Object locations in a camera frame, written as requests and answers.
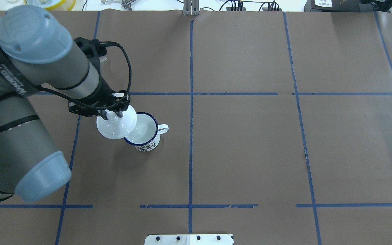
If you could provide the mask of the yellow tape roll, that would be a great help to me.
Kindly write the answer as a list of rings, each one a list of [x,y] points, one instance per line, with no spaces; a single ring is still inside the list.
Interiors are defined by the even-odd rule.
[[[76,0],[23,0],[26,5],[38,6],[48,11],[71,11]]]

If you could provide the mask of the white enamel mug blue rim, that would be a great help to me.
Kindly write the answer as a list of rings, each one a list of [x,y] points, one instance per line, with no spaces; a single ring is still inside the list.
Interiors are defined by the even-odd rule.
[[[168,132],[167,124],[158,124],[153,115],[145,112],[137,113],[137,123],[124,140],[141,152],[155,149],[160,142],[161,135]]]

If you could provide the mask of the white enamel mug lid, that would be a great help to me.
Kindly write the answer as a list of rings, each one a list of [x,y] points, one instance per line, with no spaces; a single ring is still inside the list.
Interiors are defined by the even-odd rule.
[[[106,120],[102,117],[96,118],[96,127],[105,138],[118,140],[125,138],[135,128],[137,124],[137,113],[135,109],[129,105],[127,110],[121,111],[122,117],[115,112],[106,110]]]

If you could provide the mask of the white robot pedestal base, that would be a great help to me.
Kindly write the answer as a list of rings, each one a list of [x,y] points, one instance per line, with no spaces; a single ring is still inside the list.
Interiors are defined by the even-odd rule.
[[[234,245],[232,234],[153,234],[145,245]]]

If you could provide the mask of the clear plastic funnel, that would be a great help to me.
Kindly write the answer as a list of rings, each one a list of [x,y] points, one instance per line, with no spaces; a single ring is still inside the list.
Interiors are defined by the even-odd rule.
[[[106,56],[100,57],[99,63],[100,63],[100,72],[104,73],[107,67],[109,66],[109,59]]]

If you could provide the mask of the black computer box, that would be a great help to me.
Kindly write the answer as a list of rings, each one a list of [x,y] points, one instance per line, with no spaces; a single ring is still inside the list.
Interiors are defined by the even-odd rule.
[[[350,12],[366,13],[378,10],[378,5],[369,0],[307,0],[305,12]]]

